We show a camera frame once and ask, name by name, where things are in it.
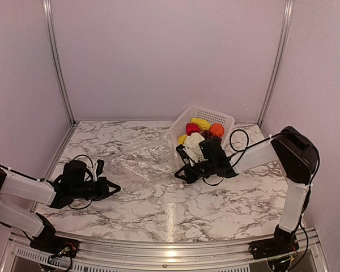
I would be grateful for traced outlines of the yellow fake corn cob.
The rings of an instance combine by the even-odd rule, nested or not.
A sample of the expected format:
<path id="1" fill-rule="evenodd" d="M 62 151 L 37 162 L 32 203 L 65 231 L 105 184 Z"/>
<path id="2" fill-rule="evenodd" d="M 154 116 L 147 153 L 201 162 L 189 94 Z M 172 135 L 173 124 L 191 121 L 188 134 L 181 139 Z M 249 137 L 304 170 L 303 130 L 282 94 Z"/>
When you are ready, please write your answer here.
<path id="1" fill-rule="evenodd" d="M 188 137 L 187 134 L 183 134 L 183 135 L 179 136 L 179 138 L 177 139 L 178 144 L 183 145 L 185 143 L 185 140 L 186 140 L 187 137 Z"/>

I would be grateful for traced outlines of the yellow fake lemon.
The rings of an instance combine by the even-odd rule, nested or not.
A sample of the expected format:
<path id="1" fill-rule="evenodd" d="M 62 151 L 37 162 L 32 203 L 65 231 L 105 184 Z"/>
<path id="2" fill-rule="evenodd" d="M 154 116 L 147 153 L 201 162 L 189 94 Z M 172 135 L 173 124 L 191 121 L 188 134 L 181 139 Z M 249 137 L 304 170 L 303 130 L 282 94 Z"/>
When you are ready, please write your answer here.
<path id="1" fill-rule="evenodd" d="M 190 119 L 190 122 L 197 124 L 200 130 L 209 130 L 211 128 L 211 124 L 208 121 L 201 119 L 201 118 L 193 117 Z"/>

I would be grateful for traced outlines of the white fake cauliflower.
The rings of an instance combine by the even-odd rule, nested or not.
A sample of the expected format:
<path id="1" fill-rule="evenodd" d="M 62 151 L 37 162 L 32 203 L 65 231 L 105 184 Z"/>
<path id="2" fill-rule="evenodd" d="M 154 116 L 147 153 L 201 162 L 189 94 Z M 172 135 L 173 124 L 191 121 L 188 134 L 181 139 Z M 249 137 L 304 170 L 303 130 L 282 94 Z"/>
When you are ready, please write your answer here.
<path id="1" fill-rule="evenodd" d="M 191 135 L 187 136 L 184 142 L 184 146 L 194 152 L 198 160 L 203 160 L 203 154 L 199 144 L 204 140 L 205 138 L 200 133 L 194 132 Z"/>

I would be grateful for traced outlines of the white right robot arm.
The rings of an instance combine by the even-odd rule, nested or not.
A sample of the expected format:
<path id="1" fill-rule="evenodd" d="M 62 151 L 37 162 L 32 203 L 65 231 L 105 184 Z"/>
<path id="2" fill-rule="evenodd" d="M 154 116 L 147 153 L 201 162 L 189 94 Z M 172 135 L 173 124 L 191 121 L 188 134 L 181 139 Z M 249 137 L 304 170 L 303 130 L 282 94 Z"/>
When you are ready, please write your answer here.
<path id="1" fill-rule="evenodd" d="M 271 173 L 275 167 L 276 175 L 283 177 L 287 185 L 282 215 L 273 236 L 251 242 L 249 252 L 257 260 L 299 250 L 296 231 L 301 227 L 313 179 L 320 167 L 317 147 L 292 126 L 254 144 L 247 139 L 245 147 L 234 149 L 231 155 L 226 155 L 215 138 L 202 140 L 197 147 L 201 159 L 185 144 L 176 147 L 183 166 L 174 176 L 187 184 L 205 181 L 212 176 L 232 179 L 261 169 Z"/>

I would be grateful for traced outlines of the dark red fake grapes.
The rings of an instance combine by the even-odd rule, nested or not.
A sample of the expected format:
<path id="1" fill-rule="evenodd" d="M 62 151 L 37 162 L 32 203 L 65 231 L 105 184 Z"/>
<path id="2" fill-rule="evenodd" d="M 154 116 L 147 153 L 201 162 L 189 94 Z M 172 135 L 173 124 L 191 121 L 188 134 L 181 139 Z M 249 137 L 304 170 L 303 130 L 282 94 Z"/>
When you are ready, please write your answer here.
<path id="1" fill-rule="evenodd" d="M 204 137 L 204 139 L 217 139 L 220 143 L 222 142 L 222 138 L 219 136 L 214 135 L 211 131 L 209 130 L 204 130 L 201 132 L 201 135 Z"/>

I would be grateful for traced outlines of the clear zip top bag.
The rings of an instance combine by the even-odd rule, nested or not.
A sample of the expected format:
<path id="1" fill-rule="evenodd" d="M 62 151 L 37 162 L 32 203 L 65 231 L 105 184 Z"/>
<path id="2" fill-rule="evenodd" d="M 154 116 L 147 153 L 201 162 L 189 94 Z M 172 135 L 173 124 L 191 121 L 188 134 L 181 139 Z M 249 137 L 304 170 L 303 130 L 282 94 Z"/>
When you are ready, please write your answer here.
<path id="1" fill-rule="evenodd" d="M 111 160 L 113 170 L 129 177 L 139 178 L 153 184 L 173 184 L 184 188 L 185 182 L 175 178 L 180 169 L 179 156 L 168 134 L 125 149 Z"/>

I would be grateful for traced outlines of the red fake pepper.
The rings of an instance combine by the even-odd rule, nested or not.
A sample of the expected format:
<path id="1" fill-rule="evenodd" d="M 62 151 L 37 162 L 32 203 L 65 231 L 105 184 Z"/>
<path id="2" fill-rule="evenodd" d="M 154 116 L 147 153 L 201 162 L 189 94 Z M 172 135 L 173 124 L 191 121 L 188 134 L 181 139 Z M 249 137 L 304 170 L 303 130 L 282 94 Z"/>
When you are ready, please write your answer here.
<path id="1" fill-rule="evenodd" d="M 197 124 L 195 123 L 187 123 L 185 126 L 186 134 L 188 136 L 192 135 L 193 133 L 199 133 L 200 128 Z"/>

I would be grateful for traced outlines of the orange fake fruit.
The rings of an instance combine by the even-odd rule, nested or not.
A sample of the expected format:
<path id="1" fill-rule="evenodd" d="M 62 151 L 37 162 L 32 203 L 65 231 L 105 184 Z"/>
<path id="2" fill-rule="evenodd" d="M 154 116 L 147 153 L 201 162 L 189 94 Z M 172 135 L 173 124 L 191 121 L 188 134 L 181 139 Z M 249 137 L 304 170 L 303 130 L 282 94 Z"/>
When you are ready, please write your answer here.
<path id="1" fill-rule="evenodd" d="M 225 129 L 222 124 L 220 123 L 214 123 L 211 125 L 211 128 L 209 129 L 214 135 L 222 137 L 224 136 Z"/>

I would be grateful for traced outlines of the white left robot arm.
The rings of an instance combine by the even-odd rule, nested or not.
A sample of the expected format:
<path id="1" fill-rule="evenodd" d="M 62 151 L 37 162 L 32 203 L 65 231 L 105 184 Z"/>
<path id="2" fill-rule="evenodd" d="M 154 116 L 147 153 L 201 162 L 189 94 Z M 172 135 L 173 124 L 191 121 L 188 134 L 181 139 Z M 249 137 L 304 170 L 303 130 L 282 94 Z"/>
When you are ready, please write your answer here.
<path id="1" fill-rule="evenodd" d="M 77 255 L 78 240 L 60 237 L 51 222 L 38 212 L 32 212 L 7 200 L 8 197 L 39 203 L 52 209 L 69 207 L 75 200 L 91 203 L 118 193 L 121 187 L 103 175 L 104 161 L 91 166 L 78 158 L 66 163 L 54 180 L 34 178 L 0 163 L 0 224 L 14 227 L 27 236 L 31 248 L 53 257 Z"/>

